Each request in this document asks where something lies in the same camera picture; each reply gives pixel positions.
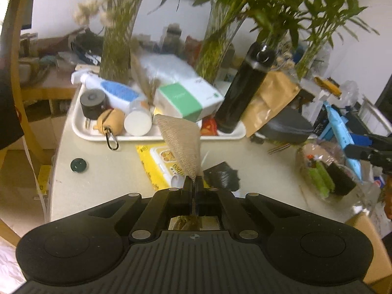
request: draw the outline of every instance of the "dark green button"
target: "dark green button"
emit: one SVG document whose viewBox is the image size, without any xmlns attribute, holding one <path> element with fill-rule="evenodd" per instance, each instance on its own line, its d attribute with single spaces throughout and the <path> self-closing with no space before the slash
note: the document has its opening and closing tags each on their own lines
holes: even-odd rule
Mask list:
<svg viewBox="0 0 392 294">
<path fill-rule="evenodd" d="M 81 173 L 87 168 L 87 163 L 82 158 L 73 159 L 71 162 L 71 169 L 73 172 Z"/>
</svg>

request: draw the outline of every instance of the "green and white box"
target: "green and white box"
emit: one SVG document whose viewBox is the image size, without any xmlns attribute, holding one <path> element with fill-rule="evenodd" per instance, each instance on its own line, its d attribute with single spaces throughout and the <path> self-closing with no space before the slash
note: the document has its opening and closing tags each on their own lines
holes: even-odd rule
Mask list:
<svg viewBox="0 0 392 294">
<path fill-rule="evenodd" d="M 197 122 L 214 114 L 223 99 L 214 87 L 199 77 L 159 87 L 154 104 L 166 116 Z"/>
</svg>

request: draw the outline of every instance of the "black plastic wrapper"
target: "black plastic wrapper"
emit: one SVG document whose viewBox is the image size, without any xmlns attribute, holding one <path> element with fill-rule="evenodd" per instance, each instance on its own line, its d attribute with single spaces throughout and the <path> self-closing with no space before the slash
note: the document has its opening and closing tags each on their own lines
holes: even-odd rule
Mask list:
<svg viewBox="0 0 392 294">
<path fill-rule="evenodd" d="M 240 189 L 238 171 L 232 169 L 225 161 L 203 171 L 204 180 L 210 187 L 237 191 Z"/>
</svg>

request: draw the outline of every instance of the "silver screw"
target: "silver screw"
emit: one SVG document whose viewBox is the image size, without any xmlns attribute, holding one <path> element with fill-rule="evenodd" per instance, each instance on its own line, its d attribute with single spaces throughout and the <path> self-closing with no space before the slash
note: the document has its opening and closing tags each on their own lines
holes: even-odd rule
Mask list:
<svg viewBox="0 0 392 294">
<path fill-rule="evenodd" d="M 259 234 L 255 230 L 242 230 L 240 232 L 240 237 L 242 237 L 245 240 L 256 239 L 258 236 Z"/>
<path fill-rule="evenodd" d="M 148 239 L 151 236 L 151 233 L 147 230 L 136 230 L 133 231 L 131 235 L 136 240 L 144 240 Z"/>
</svg>

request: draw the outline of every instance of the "yellow wet wipes package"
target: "yellow wet wipes package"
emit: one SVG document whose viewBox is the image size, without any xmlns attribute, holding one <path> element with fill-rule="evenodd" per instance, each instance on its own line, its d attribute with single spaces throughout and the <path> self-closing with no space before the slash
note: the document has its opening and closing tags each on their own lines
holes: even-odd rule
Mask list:
<svg viewBox="0 0 392 294">
<path fill-rule="evenodd" d="M 137 145 L 144 171 L 156 190 L 182 188 L 184 171 L 176 161 L 169 147 L 164 143 Z"/>
</svg>

